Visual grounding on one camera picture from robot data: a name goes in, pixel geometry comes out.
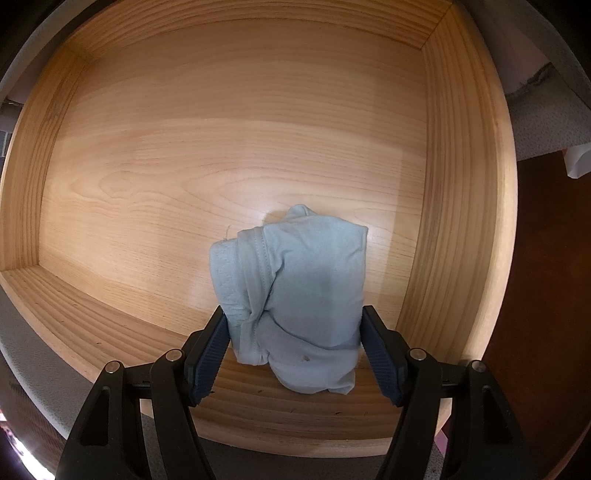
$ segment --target gray fabric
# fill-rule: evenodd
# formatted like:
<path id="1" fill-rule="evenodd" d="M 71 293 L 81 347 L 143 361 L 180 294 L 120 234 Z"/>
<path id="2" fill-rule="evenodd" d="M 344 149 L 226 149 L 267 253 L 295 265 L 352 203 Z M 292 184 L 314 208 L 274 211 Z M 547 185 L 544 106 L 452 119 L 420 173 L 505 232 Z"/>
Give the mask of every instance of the gray fabric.
<path id="1" fill-rule="evenodd" d="M 565 84 L 591 108 L 591 80 L 554 26 L 527 0 L 462 0 L 477 20 L 483 9 L 498 22 L 511 22 L 548 57 Z"/>
<path id="2" fill-rule="evenodd" d="M 0 351 L 35 406 L 67 437 L 92 385 L 37 336 L 2 289 Z"/>
<path id="3" fill-rule="evenodd" d="M 535 74 L 531 72 L 528 83 L 506 97 L 517 159 L 591 141 L 591 81 L 552 24 L 525 0 L 462 2 L 481 29 L 501 75 L 526 73 L 525 66 L 536 63 L 529 58 L 532 52 L 515 48 L 506 37 L 510 25 L 525 34 L 551 62 Z"/>
<path id="4" fill-rule="evenodd" d="M 210 269 L 239 362 L 300 393 L 355 385 L 367 227 L 292 207 L 212 245 Z"/>
<path id="5" fill-rule="evenodd" d="M 569 89 L 552 64 L 508 95 L 507 105 L 517 160 L 591 141 L 591 110 Z"/>

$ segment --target black plastic bracket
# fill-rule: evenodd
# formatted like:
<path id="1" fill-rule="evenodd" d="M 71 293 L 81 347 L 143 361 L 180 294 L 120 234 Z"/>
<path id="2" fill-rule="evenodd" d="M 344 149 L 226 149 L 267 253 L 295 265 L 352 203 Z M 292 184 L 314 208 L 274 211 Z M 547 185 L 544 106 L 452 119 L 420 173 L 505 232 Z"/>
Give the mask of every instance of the black plastic bracket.
<path id="1" fill-rule="evenodd" d="M 519 424 L 481 361 L 439 363 L 363 308 L 361 341 L 384 396 L 402 407 L 376 480 L 423 480 L 441 398 L 452 398 L 452 435 L 442 480 L 535 480 Z M 189 411 L 207 396 L 229 343 L 220 307 L 182 349 L 153 364 L 109 362 L 66 442 L 58 480 L 149 480 L 139 399 L 150 398 L 168 480 L 215 480 Z"/>

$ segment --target folded shirt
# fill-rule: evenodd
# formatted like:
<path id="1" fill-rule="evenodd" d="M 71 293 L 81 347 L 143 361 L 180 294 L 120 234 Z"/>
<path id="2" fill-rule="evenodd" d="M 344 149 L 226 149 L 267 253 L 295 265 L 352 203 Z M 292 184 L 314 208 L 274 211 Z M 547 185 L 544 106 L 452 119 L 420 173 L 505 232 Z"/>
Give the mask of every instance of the folded shirt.
<path id="1" fill-rule="evenodd" d="M 367 227 L 292 207 L 212 245 L 210 271 L 243 364 L 300 393 L 355 386 Z"/>

